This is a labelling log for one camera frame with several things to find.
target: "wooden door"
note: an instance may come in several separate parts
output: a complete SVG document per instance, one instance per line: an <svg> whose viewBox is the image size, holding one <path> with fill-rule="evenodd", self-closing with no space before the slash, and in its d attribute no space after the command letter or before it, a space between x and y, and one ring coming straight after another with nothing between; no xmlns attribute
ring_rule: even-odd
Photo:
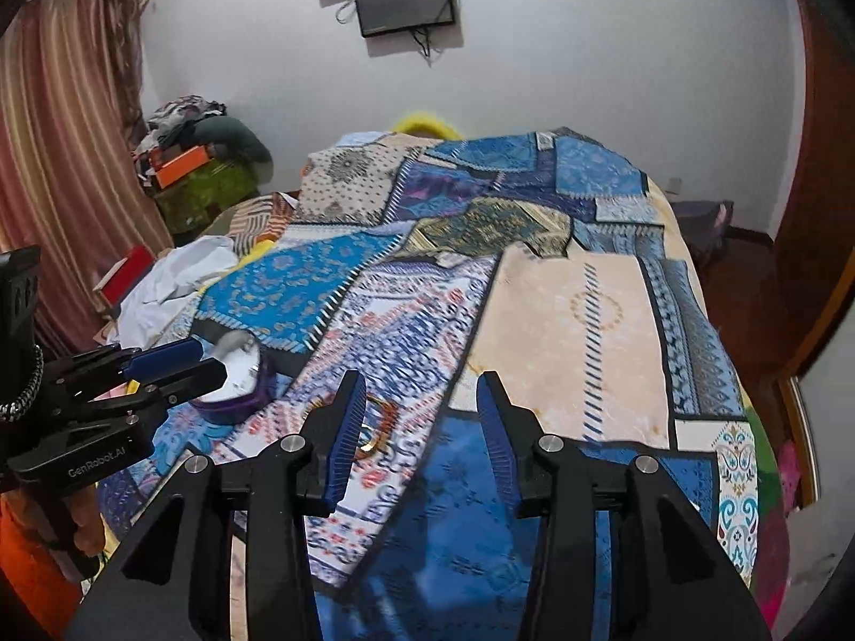
<svg viewBox="0 0 855 641"><path fill-rule="evenodd" d="M775 266L794 332L817 321L855 245L855 51L800 0L807 94L801 152L775 239Z"/></svg>

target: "wall outlet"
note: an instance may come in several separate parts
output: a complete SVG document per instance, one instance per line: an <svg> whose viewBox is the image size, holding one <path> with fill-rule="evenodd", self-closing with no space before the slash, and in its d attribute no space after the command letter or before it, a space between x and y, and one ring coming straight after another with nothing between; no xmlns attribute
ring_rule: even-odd
<svg viewBox="0 0 855 641"><path fill-rule="evenodd" d="M668 179L668 185L665 186L665 192L668 194L680 194L683 190L683 179L673 177Z"/></svg>

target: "orange fabric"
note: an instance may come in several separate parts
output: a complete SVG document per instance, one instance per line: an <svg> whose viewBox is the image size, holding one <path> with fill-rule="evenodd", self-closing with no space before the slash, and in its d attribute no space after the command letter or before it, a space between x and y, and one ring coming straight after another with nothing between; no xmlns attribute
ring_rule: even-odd
<svg viewBox="0 0 855 641"><path fill-rule="evenodd" d="M0 568L40 625L53 638L61 638L80 603L80 586L65 580L47 550L23 533L2 499Z"/></svg>
<svg viewBox="0 0 855 641"><path fill-rule="evenodd" d="M208 151L205 147L188 149L185 153L176 156L164 164L164 167L157 172L157 183L160 184L161 190L163 190L165 187L180 181L191 170L196 170L199 166L204 166L209 161L211 161L211 157L208 156Z"/></svg>

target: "bed sheet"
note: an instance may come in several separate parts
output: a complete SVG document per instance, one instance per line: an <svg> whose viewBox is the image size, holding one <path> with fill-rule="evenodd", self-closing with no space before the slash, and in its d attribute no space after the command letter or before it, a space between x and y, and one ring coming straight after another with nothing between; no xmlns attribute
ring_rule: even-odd
<svg viewBox="0 0 855 641"><path fill-rule="evenodd" d="M491 368L547 430L606 459L644 449L679 464L672 474L745 583L761 604L772 597L781 581L771 557L786 548L774 457L706 318L677 221L641 171L623 159L612 169L610 153L579 153L579 142L596 146L561 128L463 143L389 135L314 154L305 202L272 251L195 297L161 338L211 335L211 321L284 335L281 397L228 430L174 409L158 458L99 486L116 534L185 451L254 456L359 368L399 419L382 452L355 463L337 512L307 519L325 638L436 638L453 627L454 638L510 639L536 526L503 514L473 430L473 382ZM322 285L287 286L307 277ZM368 422L381 421L370 407ZM599 518L593 638L607 638L610 539ZM479 522L488 543L452 537Z"/></svg>

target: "striped curtain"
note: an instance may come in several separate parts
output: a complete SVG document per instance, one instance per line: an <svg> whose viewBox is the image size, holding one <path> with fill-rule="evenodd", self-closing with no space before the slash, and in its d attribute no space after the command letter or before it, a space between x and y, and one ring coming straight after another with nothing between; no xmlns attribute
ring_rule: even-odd
<svg viewBox="0 0 855 641"><path fill-rule="evenodd" d="M41 245L37 334L57 355L94 345L114 263L171 245L127 144L137 1L29 0L0 39L0 249Z"/></svg>

